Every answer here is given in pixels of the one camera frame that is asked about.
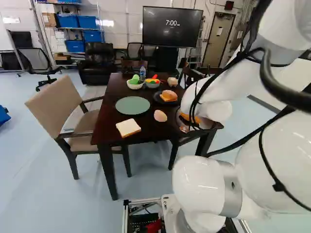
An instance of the water bottle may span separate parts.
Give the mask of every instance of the water bottle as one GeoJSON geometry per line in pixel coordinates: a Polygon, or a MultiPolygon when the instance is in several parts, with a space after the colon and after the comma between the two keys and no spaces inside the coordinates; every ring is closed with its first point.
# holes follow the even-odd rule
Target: water bottle
{"type": "Polygon", "coordinates": [[[140,75],[140,80],[145,81],[146,79],[146,69],[144,66],[141,66],[140,71],[139,71],[139,75],[140,75]]]}

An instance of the wooden dining table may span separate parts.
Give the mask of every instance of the wooden dining table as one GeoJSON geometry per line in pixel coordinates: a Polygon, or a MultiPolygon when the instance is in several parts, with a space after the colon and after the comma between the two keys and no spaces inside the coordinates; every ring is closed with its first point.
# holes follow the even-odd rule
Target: wooden dining table
{"type": "MultiPolygon", "coordinates": [[[[181,86],[169,87],[166,80],[168,73],[157,73],[158,79],[163,80],[159,88],[150,89],[145,85],[142,89],[132,90],[128,88],[126,81],[131,79],[133,75],[112,73],[106,88],[105,96],[98,114],[97,122],[93,131],[91,140],[92,145],[97,145],[106,176],[108,188],[113,200],[118,199],[117,186],[115,182],[115,171],[113,164],[113,155],[111,147],[122,146],[127,147],[132,144],[145,142],[157,142],[161,140],[178,140],[182,137],[188,137],[187,133],[183,133],[179,129],[176,122],[176,113],[179,105],[163,105],[154,101],[154,94],[159,90],[173,90],[178,99],[181,100],[185,90],[181,86]],[[118,100],[128,96],[139,96],[149,101],[150,108],[139,115],[125,115],[117,111],[115,104],[118,100]],[[161,110],[167,115],[166,122],[158,122],[154,119],[155,110],[161,110]],[[141,132],[122,138],[120,132],[116,128],[116,124],[124,120],[133,118],[141,127],[141,132]]],[[[203,155],[207,152],[216,131],[201,133],[200,141],[197,147],[196,155],[203,155]]],[[[130,169],[129,156],[128,161],[124,161],[130,169]]]]}

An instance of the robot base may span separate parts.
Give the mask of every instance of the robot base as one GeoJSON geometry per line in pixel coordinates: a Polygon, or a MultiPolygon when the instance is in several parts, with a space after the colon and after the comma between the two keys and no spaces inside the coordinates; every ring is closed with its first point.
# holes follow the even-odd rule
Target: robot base
{"type": "Polygon", "coordinates": [[[184,213],[174,194],[161,197],[165,228],[167,233],[216,233],[225,224],[225,217],[207,213],[200,214],[203,226],[192,221],[200,221],[200,216],[184,213]]]}

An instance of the plate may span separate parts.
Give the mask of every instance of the plate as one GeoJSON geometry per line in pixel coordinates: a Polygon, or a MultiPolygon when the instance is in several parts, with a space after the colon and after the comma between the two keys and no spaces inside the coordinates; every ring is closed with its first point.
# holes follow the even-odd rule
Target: plate
{"type": "Polygon", "coordinates": [[[137,115],[146,112],[150,108],[148,100],[138,96],[128,96],[117,101],[116,109],[126,115],[137,115]]]}
{"type": "Polygon", "coordinates": [[[179,105],[180,104],[180,99],[178,97],[178,99],[176,101],[171,101],[171,102],[165,102],[160,95],[162,94],[162,91],[157,91],[154,94],[154,100],[160,104],[165,104],[165,105],[179,105]]]}

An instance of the television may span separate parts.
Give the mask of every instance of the television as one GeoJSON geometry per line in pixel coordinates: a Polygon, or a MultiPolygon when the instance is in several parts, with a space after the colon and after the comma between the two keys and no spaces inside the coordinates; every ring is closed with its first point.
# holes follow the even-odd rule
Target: television
{"type": "Polygon", "coordinates": [[[143,6],[142,43],[177,48],[196,47],[203,11],[143,6]]]}

